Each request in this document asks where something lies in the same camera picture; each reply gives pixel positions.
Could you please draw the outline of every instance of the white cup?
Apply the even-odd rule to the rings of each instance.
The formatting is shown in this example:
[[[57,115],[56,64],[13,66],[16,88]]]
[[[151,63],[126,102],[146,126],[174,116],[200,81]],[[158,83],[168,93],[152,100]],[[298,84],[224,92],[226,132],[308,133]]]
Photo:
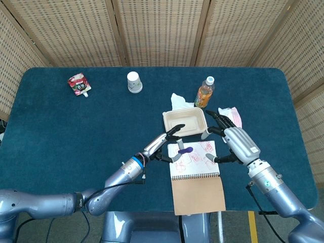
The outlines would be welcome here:
[[[127,74],[127,81],[128,81],[128,90],[132,93],[138,93],[142,90],[143,85],[140,80],[140,77],[137,72],[129,72]]]

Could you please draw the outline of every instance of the plastic bottle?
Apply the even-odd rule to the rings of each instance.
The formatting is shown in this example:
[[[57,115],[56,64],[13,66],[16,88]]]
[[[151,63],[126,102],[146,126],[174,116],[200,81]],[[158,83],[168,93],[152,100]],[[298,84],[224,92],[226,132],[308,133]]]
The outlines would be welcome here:
[[[208,76],[205,81],[203,81],[201,87],[198,90],[196,99],[194,100],[195,106],[199,108],[205,108],[208,104],[210,97],[215,89],[214,78]]]

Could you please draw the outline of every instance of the gray floor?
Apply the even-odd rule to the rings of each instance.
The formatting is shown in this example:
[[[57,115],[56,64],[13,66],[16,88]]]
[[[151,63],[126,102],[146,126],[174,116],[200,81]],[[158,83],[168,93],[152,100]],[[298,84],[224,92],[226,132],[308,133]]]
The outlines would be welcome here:
[[[312,212],[324,220],[324,189],[319,190],[319,203]],[[91,230],[85,242],[99,242],[103,227],[103,216],[93,217],[87,214],[87,217]],[[247,212],[223,212],[222,217],[225,242],[251,242]],[[28,218],[27,214],[22,214],[19,218],[19,223]],[[297,225],[297,221],[295,219],[283,219],[278,215],[270,215],[268,218],[278,234],[287,241],[287,235]],[[35,220],[24,225],[20,231],[18,242],[45,242],[50,221],[50,219]],[[256,225],[259,243],[280,242],[267,225],[263,216],[256,214]],[[216,214],[211,215],[211,231],[211,242],[217,243]],[[86,220],[83,214],[78,212],[70,217],[56,219],[53,222],[48,242],[79,243],[86,233]]]

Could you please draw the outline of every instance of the sketchbook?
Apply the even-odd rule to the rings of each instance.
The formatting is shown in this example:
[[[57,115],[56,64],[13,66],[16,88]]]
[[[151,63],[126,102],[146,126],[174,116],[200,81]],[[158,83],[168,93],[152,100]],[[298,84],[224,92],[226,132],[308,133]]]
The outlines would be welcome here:
[[[193,151],[170,164],[175,215],[226,210],[218,164],[206,157],[206,153],[216,156],[215,142],[184,143],[184,147],[192,147]],[[178,151],[177,144],[168,145],[169,157]]]

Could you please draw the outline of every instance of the white napkin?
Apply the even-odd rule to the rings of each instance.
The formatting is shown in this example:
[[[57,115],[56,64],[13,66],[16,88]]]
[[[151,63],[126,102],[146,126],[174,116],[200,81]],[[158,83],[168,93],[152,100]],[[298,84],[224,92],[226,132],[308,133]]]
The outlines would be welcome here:
[[[235,124],[235,126],[237,126],[238,128],[242,128],[242,120],[236,107],[225,109],[218,108],[218,113],[220,115],[227,116]]]
[[[185,108],[192,108],[194,103],[186,102],[186,100],[175,93],[171,96],[172,110],[180,110]]]

